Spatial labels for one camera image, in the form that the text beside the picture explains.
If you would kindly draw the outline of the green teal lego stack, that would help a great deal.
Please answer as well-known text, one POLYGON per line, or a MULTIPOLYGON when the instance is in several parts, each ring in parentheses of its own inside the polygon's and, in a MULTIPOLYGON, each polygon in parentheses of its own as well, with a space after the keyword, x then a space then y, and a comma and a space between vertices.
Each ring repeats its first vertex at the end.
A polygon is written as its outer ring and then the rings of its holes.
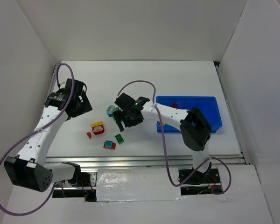
POLYGON ((112 119, 114 120, 114 122, 116 122, 115 115, 117 114, 117 111, 119 111, 119 108, 118 108, 118 107, 115 107, 115 108, 114 108, 114 111, 113 111, 113 113, 112 113, 112 119))

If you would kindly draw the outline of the green square lego brick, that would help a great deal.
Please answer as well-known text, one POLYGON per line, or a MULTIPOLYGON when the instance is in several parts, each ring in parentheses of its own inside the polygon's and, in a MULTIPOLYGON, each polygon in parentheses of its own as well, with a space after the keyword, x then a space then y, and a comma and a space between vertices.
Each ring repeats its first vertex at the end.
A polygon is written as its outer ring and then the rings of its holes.
POLYGON ((123 137, 121 136, 121 134, 115 135, 115 139, 117 140, 117 142, 118 142, 119 144, 124 143, 124 139, 123 139, 123 137))

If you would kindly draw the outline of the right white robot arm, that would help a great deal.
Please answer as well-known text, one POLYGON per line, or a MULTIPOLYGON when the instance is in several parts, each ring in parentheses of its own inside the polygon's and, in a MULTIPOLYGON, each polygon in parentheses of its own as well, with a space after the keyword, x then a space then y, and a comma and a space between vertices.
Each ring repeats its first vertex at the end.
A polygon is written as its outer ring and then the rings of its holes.
POLYGON ((124 128, 136 126, 144 120, 159 121, 172 126, 181 132, 184 144, 193 151, 193 167, 204 175, 209 172, 211 162, 208 140, 211 126, 198 108, 175 109, 145 97, 135 100, 125 93, 116 98, 115 105, 119 109, 113 116, 121 132, 124 128))

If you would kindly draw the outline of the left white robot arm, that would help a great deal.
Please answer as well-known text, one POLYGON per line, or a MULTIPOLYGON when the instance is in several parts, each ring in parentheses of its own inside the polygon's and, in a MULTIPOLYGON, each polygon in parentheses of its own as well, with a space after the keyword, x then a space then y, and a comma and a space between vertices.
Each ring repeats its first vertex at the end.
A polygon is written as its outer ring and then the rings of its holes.
POLYGON ((81 178, 79 165, 72 162, 49 165, 45 160, 63 123, 92 110, 85 89, 85 83, 67 79, 65 87, 48 95, 35 135, 29 137, 15 157, 8 156, 4 161, 13 185, 44 192, 54 182, 78 184, 81 178))

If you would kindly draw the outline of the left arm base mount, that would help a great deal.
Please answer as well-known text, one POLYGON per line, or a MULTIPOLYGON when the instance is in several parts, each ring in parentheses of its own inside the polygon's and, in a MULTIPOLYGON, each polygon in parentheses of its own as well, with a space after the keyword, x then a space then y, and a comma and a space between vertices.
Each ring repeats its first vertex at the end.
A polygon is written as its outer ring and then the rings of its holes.
POLYGON ((96 202, 97 172, 82 172, 75 183, 69 180, 58 183, 53 198, 79 198, 85 202, 96 202))

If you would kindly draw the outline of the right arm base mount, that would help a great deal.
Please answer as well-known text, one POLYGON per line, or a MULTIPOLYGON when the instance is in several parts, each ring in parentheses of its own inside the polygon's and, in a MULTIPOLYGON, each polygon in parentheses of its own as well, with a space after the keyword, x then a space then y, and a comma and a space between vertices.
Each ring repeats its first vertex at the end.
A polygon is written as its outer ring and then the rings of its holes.
POLYGON ((189 195, 207 195, 222 192, 221 180, 217 168, 212 168, 207 177, 196 172, 193 174, 181 187, 180 192, 182 196, 189 195))

